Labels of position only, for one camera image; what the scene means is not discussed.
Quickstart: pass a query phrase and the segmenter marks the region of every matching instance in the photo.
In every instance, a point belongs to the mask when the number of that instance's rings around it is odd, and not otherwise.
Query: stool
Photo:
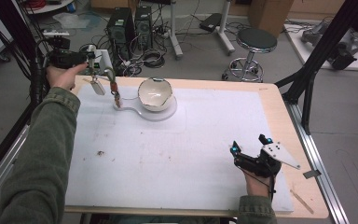
[[[238,31],[237,43],[249,50],[248,56],[233,60],[222,75],[222,79],[227,80],[228,75],[232,75],[240,78],[241,81],[263,82],[263,67],[253,58],[255,53],[269,53],[275,50],[277,39],[267,31],[249,28]]]

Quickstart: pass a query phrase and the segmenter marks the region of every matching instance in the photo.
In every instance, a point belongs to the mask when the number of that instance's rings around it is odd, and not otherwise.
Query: computer tower
[[[135,12],[135,30],[138,49],[153,48],[152,9],[151,7],[137,7]]]
[[[135,29],[129,7],[115,7],[106,25],[112,45],[113,60],[128,61],[136,48]]]

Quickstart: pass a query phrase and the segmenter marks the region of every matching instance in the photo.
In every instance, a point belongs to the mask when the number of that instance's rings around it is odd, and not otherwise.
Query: person's arm
[[[0,223],[60,223],[80,101],[69,90],[86,64],[48,68],[50,91],[32,117],[13,172],[2,186]]]
[[[240,198],[237,224],[275,224],[277,219],[269,198],[269,178],[245,174],[248,195]]]

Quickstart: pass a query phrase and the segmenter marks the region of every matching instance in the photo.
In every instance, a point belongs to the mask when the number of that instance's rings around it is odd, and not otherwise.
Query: bowl on plate
[[[171,84],[161,77],[150,77],[138,88],[142,106],[150,111],[159,112],[168,108],[173,99]]]

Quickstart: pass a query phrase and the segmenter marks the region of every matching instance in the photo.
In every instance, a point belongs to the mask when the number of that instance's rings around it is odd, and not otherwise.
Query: green jacket
[[[52,88],[31,118],[11,176],[2,186],[0,223],[61,223],[80,101]],[[268,198],[243,196],[238,223],[276,223]]]

